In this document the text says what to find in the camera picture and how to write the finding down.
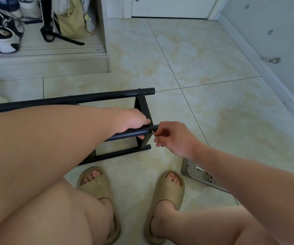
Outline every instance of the door frame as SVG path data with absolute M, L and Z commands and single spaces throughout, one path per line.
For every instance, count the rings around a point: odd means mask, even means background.
M 219 13 L 224 8 L 226 2 L 227 0 L 216 0 L 207 17 L 207 20 L 217 20 Z M 123 18 L 131 18 L 132 3 L 133 3 L 133 0 L 123 0 L 123 12 L 122 12 Z

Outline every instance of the shoe cabinet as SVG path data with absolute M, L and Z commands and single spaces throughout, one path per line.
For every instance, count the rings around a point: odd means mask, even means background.
M 75 45 L 55 38 L 47 43 L 43 23 L 24 26 L 20 50 L 0 53 L 0 81 L 111 72 L 106 0 L 91 0 L 96 15 L 95 34 Z

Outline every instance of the tile floor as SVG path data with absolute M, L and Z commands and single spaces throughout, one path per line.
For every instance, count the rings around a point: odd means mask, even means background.
M 0 82 L 10 101 L 154 87 L 147 96 L 154 123 L 178 120 L 204 143 L 294 172 L 294 118 L 216 22 L 176 19 L 111 19 L 112 73 Z M 133 99 L 88 103 L 133 107 Z M 132 146 L 102 144 L 97 153 Z M 182 159 L 165 148 L 96 163 L 108 173 L 122 221 L 116 244 L 147 244 L 142 227 L 155 182 Z M 90 165 L 65 178 L 75 185 Z M 236 205 L 233 196 L 185 178 L 182 211 Z

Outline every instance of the person's right arm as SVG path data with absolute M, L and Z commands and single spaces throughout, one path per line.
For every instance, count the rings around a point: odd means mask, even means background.
M 294 245 L 294 173 L 243 159 L 200 142 L 180 122 L 161 122 L 157 147 L 167 147 L 216 178 L 280 243 Z

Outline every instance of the sandal strap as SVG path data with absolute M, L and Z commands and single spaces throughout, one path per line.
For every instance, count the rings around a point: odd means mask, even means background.
M 183 187 L 165 178 L 159 188 L 157 203 L 162 200 L 169 200 L 173 202 L 176 210 L 180 210 L 184 193 Z
M 91 195 L 92 197 L 96 199 L 101 198 L 107 198 L 110 199 L 110 192 L 108 190 L 108 185 L 103 177 L 103 175 L 100 175 L 93 179 L 92 181 L 89 181 L 88 183 L 81 185 L 79 190 Z

